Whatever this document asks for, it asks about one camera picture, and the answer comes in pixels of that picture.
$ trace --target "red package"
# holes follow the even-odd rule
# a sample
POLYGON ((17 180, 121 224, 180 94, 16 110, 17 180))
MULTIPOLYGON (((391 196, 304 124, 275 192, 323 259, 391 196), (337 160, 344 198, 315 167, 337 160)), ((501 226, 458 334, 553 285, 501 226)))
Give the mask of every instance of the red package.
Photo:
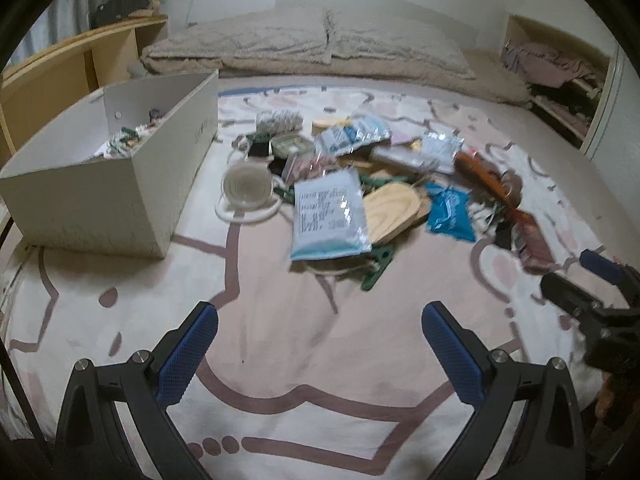
POLYGON ((535 273, 551 272, 556 261, 535 217, 527 212, 512 209, 513 241, 525 270, 535 273))

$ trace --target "bed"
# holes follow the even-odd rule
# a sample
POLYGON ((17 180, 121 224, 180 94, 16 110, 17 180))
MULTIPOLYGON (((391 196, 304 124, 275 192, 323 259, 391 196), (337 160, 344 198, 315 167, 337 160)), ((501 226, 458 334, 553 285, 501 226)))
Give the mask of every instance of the bed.
MULTIPOLYGON (((327 110, 336 116, 373 112, 410 135, 436 120, 452 124, 469 147, 523 178, 522 207, 541 223, 559 271, 616 304, 612 288, 577 265, 581 250, 606 248, 544 168, 491 116, 421 97, 413 84, 393 91, 364 80, 354 88, 243 84, 219 98, 220 142, 198 172, 164 260, 32 247, 15 229, 0 251, 4 258, 10 252, 0 334, 48 437, 55 435, 77 359, 110 364, 152 348, 202 299, 217 307, 220 329, 182 401, 168 413, 214 478, 426 478, 471 413, 422 336, 420 313, 432 300, 441 300, 489 348, 537 363, 562 357, 581 405, 594 398, 602 379, 582 362, 576 325, 540 297, 540 278, 524 273, 490 237, 471 244, 415 228, 373 290, 363 292, 355 280, 291 266, 290 209, 245 226, 229 226, 215 215, 232 141, 251 129, 260 110, 298 108, 306 134, 327 110)), ((485 478, 499 466, 517 411, 485 478)), ((143 472, 157 478, 130 414, 119 412, 143 472)), ((12 438, 27 434, 6 389, 0 423, 12 438)))
POLYGON ((526 85, 499 56, 475 48, 477 36, 465 23, 404 0, 275 0, 274 9, 174 34, 146 48, 142 65, 151 73, 218 69, 221 76, 400 80, 528 102, 526 85))

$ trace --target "storage box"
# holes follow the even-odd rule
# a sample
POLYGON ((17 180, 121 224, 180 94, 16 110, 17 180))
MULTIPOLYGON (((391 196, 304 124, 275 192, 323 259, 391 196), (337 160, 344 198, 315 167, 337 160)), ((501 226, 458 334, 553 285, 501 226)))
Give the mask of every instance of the storage box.
POLYGON ((218 74, 100 88, 53 119, 0 171, 25 239, 73 251, 163 258, 218 127, 218 74), (89 160, 110 133, 165 113, 131 158, 89 160))

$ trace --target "pillow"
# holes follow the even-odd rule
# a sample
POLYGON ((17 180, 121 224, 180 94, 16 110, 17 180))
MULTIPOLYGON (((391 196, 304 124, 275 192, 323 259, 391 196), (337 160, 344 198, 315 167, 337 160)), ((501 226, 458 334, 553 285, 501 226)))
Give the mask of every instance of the pillow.
POLYGON ((474 78, 456 42, 428 23, 332 10, 327 23, 329 52, 334 57, 422 61, 466 79, 474 78))
POLYGON ((155 59, 279 59, 329 64, 326 11, 283 8, 201 23, 143 50, 155 59))

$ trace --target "oval wooden object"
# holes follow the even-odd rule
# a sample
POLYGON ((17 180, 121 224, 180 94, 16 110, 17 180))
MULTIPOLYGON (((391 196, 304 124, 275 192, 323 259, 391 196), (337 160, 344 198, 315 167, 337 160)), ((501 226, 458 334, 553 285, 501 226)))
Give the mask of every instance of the oval wooden object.
POLYGON ((420 197, 403 182, 390 182, 364 197, 369 240, 385 244, 407 229, 420 209, 420 197))

